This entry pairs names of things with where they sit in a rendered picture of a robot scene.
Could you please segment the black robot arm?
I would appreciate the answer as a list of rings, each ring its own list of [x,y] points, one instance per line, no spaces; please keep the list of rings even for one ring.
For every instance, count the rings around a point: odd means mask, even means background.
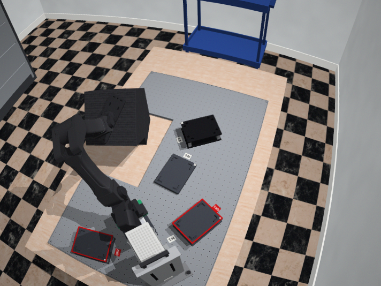
[[[125,99],[113,93],[96,119],[83,120],[79,114],[73,115],[52,128],[52,143],[55,160],[58,163],[64,161],[74,169],[92,189],[97,200],[103,206],[112,208],[117,227],[121,231],[130,231],[140,226],[141,222],[126,188],[102,173],[83,147],[86,137],[108,142],[125,102]],[[66,144],[69,147],[64,151]]]

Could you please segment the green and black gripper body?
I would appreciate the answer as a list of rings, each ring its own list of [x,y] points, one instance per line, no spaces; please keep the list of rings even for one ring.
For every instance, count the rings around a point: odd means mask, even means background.
[[[131,202],[133,202],[133,204],[135,205],[135,207],[137,208],[137,210],[138,210],[138,212],[139,212],[139,214],[140,214],[140,215],[138,216],[138,218],[140,218],[140,217],[142,217],[142,216],[148,214],[148,212],[147,212],[145,206],[143,205],[143,203],[139,204],[138,201],[137,201],[136,199],[131,200]],[[112,216],[112,218],[113,218],[115,224],[117,224],[117,223],[116,223],[115,215],[114,215],[113,213],[111,213],[111,216]]]

